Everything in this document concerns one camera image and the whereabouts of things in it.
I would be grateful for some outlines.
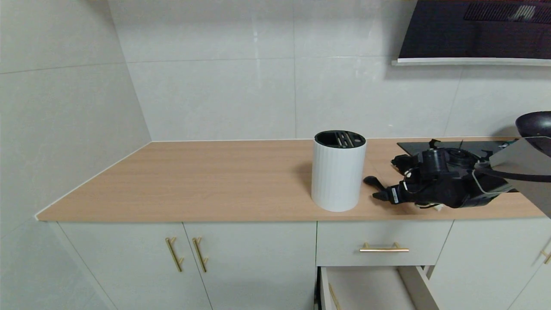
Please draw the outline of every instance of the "burner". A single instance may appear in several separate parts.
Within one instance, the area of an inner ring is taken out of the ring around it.
[[[461,168],[473,169],[480,157],[460,148],[444,148],[448,154],[448,164]]]

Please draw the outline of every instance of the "drawer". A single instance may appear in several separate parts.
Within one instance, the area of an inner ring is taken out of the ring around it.
[[[452,222],[319,222],[316,265],[435,265]]]
[[[444,310],[419,266],[322,267],[323,310]]]

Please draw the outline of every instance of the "drawer handle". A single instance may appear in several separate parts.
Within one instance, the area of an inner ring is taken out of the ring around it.
[[[369,243],[364,243],[364,247],[360,249],[360,252],[368,252],[368,253],[387,253],[387,252],[394,252],[394,253],[403,253],[403,252],[409,252],[408,248],[401,248],[398,242],[393,243],[393,248],[370,248]]]
[[[201,254],[201,250],[199,249],[199,244],[201,243],[201,237],[199,238],[193,238],[193,245],[195,246],[195,251],[197,252],[197,256],[199,257],[199,261],[201,262],[201,267],[203,268],[203,272],[207,272],[207,260],[208,257],[205,257],[203,259],[203,255]]]
[[[183,257],[178,259],[176,258],[176,254],[174,253],[174,249],[172,248],[172,244],[174,241],[176,241],[176,237],[173,237],[172,239],[165,238],[166,245],[169,247],[170,255],[172,255],[172,259],[174,259],[174,264],[176,264],[176,269],[178,272],[182,272],[182,267],[180,266],[183,262]]]
[[[331,283],[329,283],[329,293],[331,293],[331,298],[333,299],[333,302],[335,303],[335,307],[337,308],[337,310],[341,310],[341,306],[339,305],[339,300],[337,299],[337,296],[333,291],[333,287],[331,286]]]
[[[542,251],[541,253],[543,254],[543,256],[545,256],[545,261],[543,263],[546,265],[549,264],[549,262],[551,261],[551,252],[547,254],[546,252]]]

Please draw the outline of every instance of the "open drawer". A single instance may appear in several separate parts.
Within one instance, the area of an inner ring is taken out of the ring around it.
[[[443,310],[419,266],[322,267],[323,310]]]

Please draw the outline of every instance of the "white cylindrical container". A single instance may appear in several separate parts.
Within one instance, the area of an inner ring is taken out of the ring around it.
[[[323,131],[314,137],[312,199],[333,212],[354,208],[360,199],[367,142],[357,133]]]

